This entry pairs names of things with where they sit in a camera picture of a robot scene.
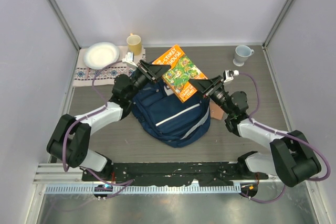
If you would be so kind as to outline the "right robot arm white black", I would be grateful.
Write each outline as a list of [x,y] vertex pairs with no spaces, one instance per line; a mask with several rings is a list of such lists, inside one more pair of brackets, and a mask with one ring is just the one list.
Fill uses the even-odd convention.
[[250,179],[256,172],[278,176],[288,187],[311,180],[322,167],[316,152],[300,131],[285,132],[270,128],[247,114],[247,94],[232,94],[224,87],[225,79],[191,79],[190,84],[204,98],[212,99],[227,115],[225,125],[229,132],[252,140],[270,150],[270,155],[252,152],[237,166],[242,179]]

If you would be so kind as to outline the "navy blue student backpack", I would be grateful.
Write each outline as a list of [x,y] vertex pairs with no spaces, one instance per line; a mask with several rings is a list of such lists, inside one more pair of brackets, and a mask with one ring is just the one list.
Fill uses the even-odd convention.
[[163,80],[137,93],[132,113],[148,134],[173,148],[199,140],[211,125],[209,100],[195,94],[183,103]]

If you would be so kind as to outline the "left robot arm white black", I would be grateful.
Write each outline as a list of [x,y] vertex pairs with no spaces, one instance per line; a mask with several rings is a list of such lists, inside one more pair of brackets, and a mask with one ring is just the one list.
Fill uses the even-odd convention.
[[64,170],[82,167],[105,182],[112,174],[111,159],[89,149],[93,133],[129,115],[133,97],[148,83],[156,83],[170,70],[170,65],[153,65],[140,60],[132,76],[115,78],[111,98],[105,104],[83,115],[65,114],[59,119],[46,151],[62,161]]

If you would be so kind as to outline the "orange green treehouse book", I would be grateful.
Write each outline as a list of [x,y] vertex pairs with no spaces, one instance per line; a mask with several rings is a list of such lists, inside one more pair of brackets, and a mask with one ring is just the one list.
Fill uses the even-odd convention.
[[170,69],[162,76],[163,81],[184,103],[196,92],[189,79],[207,79],[207,76],[191,61],[179,45],[174,45],[160,57],[154,65],[170,65]]

